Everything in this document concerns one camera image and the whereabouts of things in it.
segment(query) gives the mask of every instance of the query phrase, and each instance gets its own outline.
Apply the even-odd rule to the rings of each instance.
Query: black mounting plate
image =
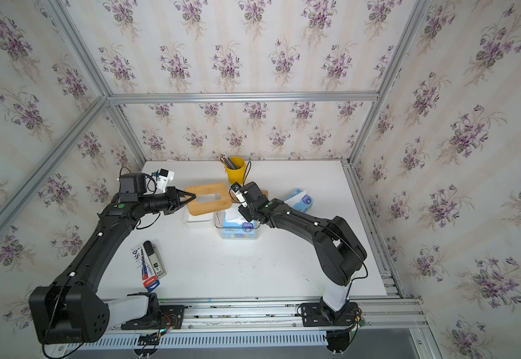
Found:
[[[325,320],[322,316],[321,303],[302,303],[300,305],[300,316],[302,325],[305,327],[345,327],[351,326],[356,319],[353,308],[357,308],[356,302],[349,302],[344,305],[341,312],[336,315],[333,323]]]

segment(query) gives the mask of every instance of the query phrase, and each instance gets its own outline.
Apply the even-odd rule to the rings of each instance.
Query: clear plastic box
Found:
[[[219,231],[221,238],[226,240],[256,240],[259,237],[260,223],[257,220],[245,222],[242,226],[226,226],[226,211],[217,211],[214,213],[214,226]]]

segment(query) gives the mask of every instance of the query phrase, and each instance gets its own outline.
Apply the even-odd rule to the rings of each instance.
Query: blue tissue box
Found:
[[[286,199],[291,199],[292,197],[296,196],[300,192],[303,192],[303,190],[296,189],[294,192],[292,192],[290,194],[290,196],[286,197]],[[302,197],[301,201],[299,201],[293,205],[293,209],[306,213],[306,211],[309,210],[310,207],[312,207],[313,203],[314,203],[314,201],[313,201],[312,197],[305,195],[304,197]]]
[[[242,225],[224,221],[222,225],[223,238],[256,238],[258,224],[255,220],[244,222]]]

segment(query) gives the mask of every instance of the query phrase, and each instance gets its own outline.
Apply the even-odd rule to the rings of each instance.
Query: cable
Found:
[[[119,170],[119,177],[123,173],[123,168],[126,168],[129,171],[129,173],[131,173],[131,170],[128,167],[123,166],[123,167],[121,167],[121,170]]]
[[[155,220],[153,221],[153,223],[151,223],[149,226],[146,226],[146,227],[141,227],[139,228],[139,226],[137,226],[135,229],[145,229],[145,228],[149,228],[150,226],[154,225],[156,220],[159,219],[159,217],[161,216],[161,212],[159,212],[159,215],[156,216]]]
[[[148,175],[148,174],[144,174],[144,175],[145,175],[145,177],[150,179],[153,182],[153,184],[155,185],[155,190],[153,190],[153,192],[151,193],[151,194],[155,194],[155,192],[156,192],[156,181],[155,181],[155,179],[152,176]]]
[[[244,170],[244,174],[242,174],[242,185],[247,181],[248,174],[250,173],[250,168],[252,168],[252,164],[250,160],[247,163],[247,168]]]

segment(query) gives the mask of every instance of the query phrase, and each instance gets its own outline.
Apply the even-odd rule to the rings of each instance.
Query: tissue box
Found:
[[[288,197],[286,197],[286,199],[291,199],[292,197],[296,196],[300,192],[303,192],[303,191],[300,190],[300,189],[296,189]],[[292,208],[297,210],[297,211],[306,213],[306,211],[309,210],[310,207],[312,207],[313,202],[314,201],[312,200],[312,197],[310,197],[308,195],[305,195],[304,197],[302,197],[302,200],[300,200],[299,202],[295,203],[292,206]]]
[[[151,267],[149,256],[143,250],[143,244],[131,248],[131,254],[135,259],[137,268],[140,269],[143,286],[149,293],[154,291],[155,288],[159,286],[159,279],[157,279],[155,271]]]

